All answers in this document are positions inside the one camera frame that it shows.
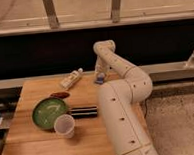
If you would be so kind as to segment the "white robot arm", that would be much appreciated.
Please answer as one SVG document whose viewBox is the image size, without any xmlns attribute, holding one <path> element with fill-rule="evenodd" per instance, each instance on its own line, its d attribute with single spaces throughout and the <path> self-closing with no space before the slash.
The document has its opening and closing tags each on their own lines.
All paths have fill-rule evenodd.
<svg viewBox="0 0 194 155">
<path fill-rule="evenodd" d="M 95 72 L 106 73 L 112 68 L 121 77 L 104 82 L 98 89 L 98 105 L 116 155 L 158 155 L 143 129 L 132 104 L 144 101 L 151 94 L 152 79 L 140 67 L 115 54 L 112 40 L 96 42 Z"/>
</svg>

